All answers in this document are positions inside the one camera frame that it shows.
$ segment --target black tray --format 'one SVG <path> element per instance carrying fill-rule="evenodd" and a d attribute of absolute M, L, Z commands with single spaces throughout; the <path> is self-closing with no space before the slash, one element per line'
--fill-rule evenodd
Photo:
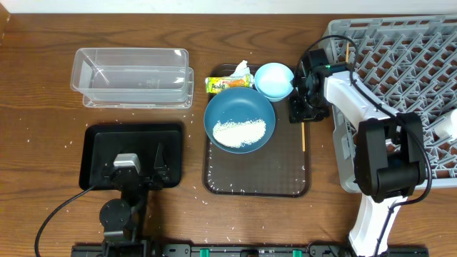
<path fill-rule="evenodd" d="M 170 179 L 164 187 L 177 186 L 181 180 L 182 129 L 178 124 L 113 124 L 94 125 L 86 130 L 79 174 L 79 187 L 86 190 L 114 189 L 107 174 L 119 153 L 136 153 L 140 160 L 140 176 L 154 170 L 159 143 L 170 168 Z"/>
<path fill-rule="evenodd" d="M 255 74 L 260 66 L 249 65 Z M 236 65 L 222 64 L 211 76 L 229 76 Z M 203 184 L 212 193 L 245 196 L 303 196 L 311 187 L 309 131 L 305 124 L 305 151 L 301 124 L 288 121 L 288 100 L 272 103 L 276 114 L 273 136 L 259 150 L 226 152 L 206 137 Z"/>

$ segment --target plastic crate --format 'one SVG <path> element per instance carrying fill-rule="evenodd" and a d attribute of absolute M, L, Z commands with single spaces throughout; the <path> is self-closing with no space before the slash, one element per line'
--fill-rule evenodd
<path fill-rule="evenodd" d="M 440 116 L 457 107 L 457 16 L 335 20 L 324 36 L 330 34 L 347 36 L 357 44 L 360 53 L 355 56 L 350 46 L 349 61 L 357 58 L 357 73 L 377 97 L 401 112 L 421 116 L 433 187 L 457 187 L 457 140 L 439 138 L 433 132 L 444 120 Z M 326 50 L 331 63 L 346 59 L 345 40 L 327 39 L 319 47 Z M 333 118 L 341 186 L 360 192 L 353 173 L 356 130 L 335 106 Z"/>

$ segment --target wooden table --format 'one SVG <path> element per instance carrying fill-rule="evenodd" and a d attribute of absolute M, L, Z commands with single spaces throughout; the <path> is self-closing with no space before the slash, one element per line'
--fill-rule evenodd
<path fill-rule="evenodd" d="M 185 124 L 182 181 L 150 194 L 149 234 L 196 244 L 343 243 L 361 195 L 346 193 L 339 184 L 332 119 L 311 124 L 313 182 L 305 197 L 216 196 L 202 185 L 204 78 L 217 64 L 243 59 L 294 65 L 329 21 L 355 17 L 362 16 L 12 15 L 0 48 L 0 255 L 32 256 L 43 220 L 81 190 L 87 126 L 143 121 Z M 193 106 L 178 111 L 85 108 L 82 95 L 69 87 L 74 54 L 81 47 L 187 49 L 195 70 Z M 117 191 L 91 192 L 65 207 L 46 227 L 41 254 L 69 256 L 75 243 L 101 242 L 99 210 L 116 197 Z M 457 190 L 441 189 L 423 203 L 403 207 L 389 243 L 426 245 L 432 256 L 456 255 L 456 203 Z"/>

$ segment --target brown tray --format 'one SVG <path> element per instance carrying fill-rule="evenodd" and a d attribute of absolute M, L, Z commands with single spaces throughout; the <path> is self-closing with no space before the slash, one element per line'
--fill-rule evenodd
<path fill-rule="evenodd" d="M 249 65 L 255 74 L 260 66 Z M 236 65 L 217 66 L 211 76 L 229 76 Z M 259 150 L 236 154 L 226 152 L 206 137 L 203 184 L 212 193 L 242 196 L 303 196 L 311 187 L 308 124 L 288 121 L 288 99 L 272 103 L 276 115 L 273 136 Z"/>

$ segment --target blue plate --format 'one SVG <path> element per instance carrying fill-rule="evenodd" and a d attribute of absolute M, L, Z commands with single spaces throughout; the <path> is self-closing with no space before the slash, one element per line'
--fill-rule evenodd
<path fill-rule="evenodd" d="M 266 124 L 265 135 L 251 145 L 240 148 L 223 146 L 213 137 L 213 128 L 220 121 L 222 124 L 263 119 Z M 261 148 L 270 138 L 276 124 L 271 103 L 259 92 L 248 88 L 226 89 L 209 101 L 205 110 L 205 131 L 211 142 L 230 153 L 250 153 Z"/>

